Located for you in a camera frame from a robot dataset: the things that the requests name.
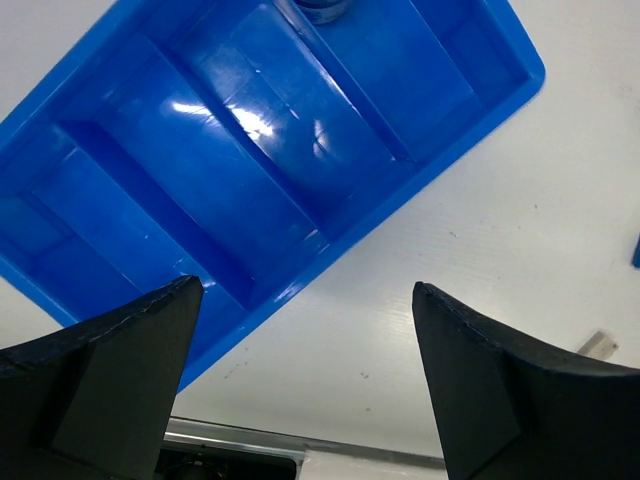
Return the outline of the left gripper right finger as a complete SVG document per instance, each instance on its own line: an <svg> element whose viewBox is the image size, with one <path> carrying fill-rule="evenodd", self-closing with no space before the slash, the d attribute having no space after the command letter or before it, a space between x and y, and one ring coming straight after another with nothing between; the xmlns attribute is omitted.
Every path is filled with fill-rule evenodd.
<svg viewBox="0 0 640 480"><path fill-rule="evenodd" d="M639 372L542 342L417 283L412 312L452 479L635 479Z"/></svg>

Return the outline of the blue white whiteboard marker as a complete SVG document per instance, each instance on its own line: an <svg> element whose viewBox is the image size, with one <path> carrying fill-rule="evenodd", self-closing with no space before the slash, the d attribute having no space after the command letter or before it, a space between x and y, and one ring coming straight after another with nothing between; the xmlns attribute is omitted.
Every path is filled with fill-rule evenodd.
<svg viewBox="0 0 640 480"><path fill-rule="evenodd" d="M631 265L635 269L640 269L640 237L638 237L634 245L634 249L631 256Z"/></svg>

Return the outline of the blue cleaning gel jar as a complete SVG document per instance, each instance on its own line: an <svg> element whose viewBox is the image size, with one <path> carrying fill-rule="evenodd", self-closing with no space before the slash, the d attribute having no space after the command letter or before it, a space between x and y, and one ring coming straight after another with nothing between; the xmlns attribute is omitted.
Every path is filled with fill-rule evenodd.
<svg viewBox="0 0 640 480"><path fill-rule="evenodd" d="M351 0L295 0L295 4L314 25L335 21L351 6Z"/></svg>

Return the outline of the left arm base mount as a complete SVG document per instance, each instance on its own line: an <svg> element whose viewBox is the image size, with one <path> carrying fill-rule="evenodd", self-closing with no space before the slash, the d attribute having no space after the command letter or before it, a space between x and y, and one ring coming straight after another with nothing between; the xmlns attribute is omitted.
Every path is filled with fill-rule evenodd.
<svg viewBox="0 0 640 480"><path fill-rule="evenodd" d="M446 479L444 460L172 417L156 479Z"/></svg>

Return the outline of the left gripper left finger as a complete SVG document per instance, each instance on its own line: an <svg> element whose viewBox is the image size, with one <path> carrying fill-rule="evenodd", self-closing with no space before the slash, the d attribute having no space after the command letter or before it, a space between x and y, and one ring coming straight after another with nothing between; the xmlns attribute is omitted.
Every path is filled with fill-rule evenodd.
<svg viewBox="0 0 640 480"><path fill-rule="evenodd" d="M183 276L2 349L2 478L152 478L202 297Z"/></svg>

